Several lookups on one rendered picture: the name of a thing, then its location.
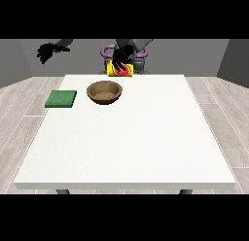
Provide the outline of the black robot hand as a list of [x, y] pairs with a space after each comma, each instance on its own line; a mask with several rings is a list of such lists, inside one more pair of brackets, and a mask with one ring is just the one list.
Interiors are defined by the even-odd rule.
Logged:
[[131, 63], [132, 59], [130, 56], [132, 54], [134, 54], [132, 45], [123, 46], [114, 51], [112, 64], [118, 71], [124, 70], [125, 64]]
[[55, 45], [55, 44], [43, 44], [37, 53], [37, 57], [40, 59], [42, 64], [45, 64], [52, 56], [54, 52], [69, 52], [70, 49]]

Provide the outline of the yellow cup with melon print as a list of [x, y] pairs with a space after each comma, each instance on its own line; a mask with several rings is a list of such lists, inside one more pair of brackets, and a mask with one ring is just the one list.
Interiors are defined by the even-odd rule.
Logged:
[[117, 70], [112, 64], [112, 61], [107, 62], [107, 75], [109, 77], [131, 77], [133, 75], [133, 65], [124, 64], [124, 69]]

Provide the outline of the brown wooden bowl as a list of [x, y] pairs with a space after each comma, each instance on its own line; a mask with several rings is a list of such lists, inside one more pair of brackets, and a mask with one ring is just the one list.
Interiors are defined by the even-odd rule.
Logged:
[[90, 100], [99, 105], [109, 105], [117, 101], [122, 95], [123, 88], [116, 82], [99, 81], [87, 88]]

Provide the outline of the green square pad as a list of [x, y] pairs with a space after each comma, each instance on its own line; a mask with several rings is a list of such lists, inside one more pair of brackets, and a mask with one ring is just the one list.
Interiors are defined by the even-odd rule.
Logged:
[[73, 106], [76, 90], [53, 90], [46, 103], [46, 108], [71, 108]]

